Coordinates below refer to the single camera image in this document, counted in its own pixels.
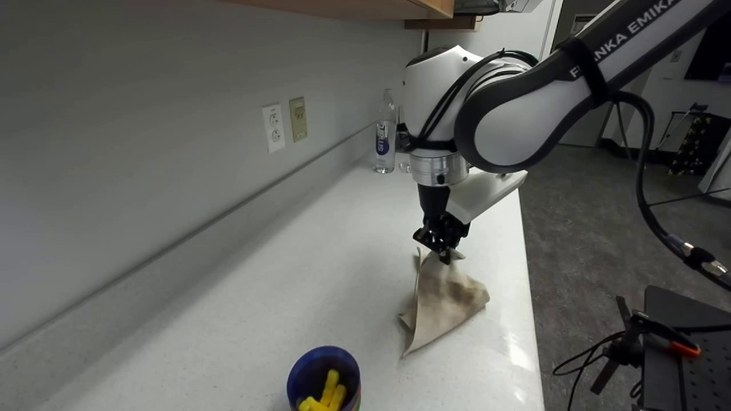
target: white countertop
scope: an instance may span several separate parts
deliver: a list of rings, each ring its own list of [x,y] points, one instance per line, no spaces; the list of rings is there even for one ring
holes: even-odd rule
[[[413,294],[418,224],[408,176],[354,168],[42,408],[285,411],[288,369],[319,344],[357,356],[363,411],[544,408],[519,194],[459,247],[492,294],[486,311],[403,359],[397,312]]]

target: blue bowl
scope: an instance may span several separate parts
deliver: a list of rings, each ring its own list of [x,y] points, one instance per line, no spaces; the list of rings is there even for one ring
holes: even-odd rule
[[[303,402],[309,395],[319,400],[328,369],[339,369],[340,383],[348,387],[343,411],[360,408],[360,369],[357,359],[340,347],[316,347],[290,369],[288,396],[292,411],[296,411],[299,402]]]

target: floor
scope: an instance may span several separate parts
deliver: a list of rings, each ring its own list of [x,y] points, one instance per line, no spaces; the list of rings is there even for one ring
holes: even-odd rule
[[[633,194],[636,165],[603,149],[563,146],[529,168],[521,190],[537,338],[549,411],[567,408],[572,377],[550,368],[607,334],[622,331],[614,296],[641,309],[644,286],[661,286],[731,311],[731,294],[689,271],[644,225]],[[692,180],[651,167],[649,198],[692,192]],[[656,207],[680,238],[731,262],[731,207],[683,201]],[[601,362],[584,371],[576,411],[629,411],[637,369],[619,369],[601,396],[590,393]]]

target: equipment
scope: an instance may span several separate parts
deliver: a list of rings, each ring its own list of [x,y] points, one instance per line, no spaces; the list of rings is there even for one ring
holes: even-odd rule
[[[649,146],[651,106],[619,88],[728,12],[728,0],[616,0],[541,63],[526,53],[480,60],[461,48],[408,61],[397,146],[412,153],[424,212],[413,238],[451,262],[468,224],[519,188],[523,168],[547,157],[582,113],[609,98],[640,109]],[[725,265],[663,230],[644,201],[641,170],[644,157],[637,204],[651,230],[689,267],[731,290]]]

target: beige cloth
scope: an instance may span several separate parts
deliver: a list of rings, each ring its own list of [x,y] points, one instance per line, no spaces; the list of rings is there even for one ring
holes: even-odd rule
[[[404,356],[451,334],[488,302],[484,286],[463,273],[459,261],[459,254],[453,256],[453,265],[444,265],[436,254],[413,256],[415,296],[400,315],[413,334]]]

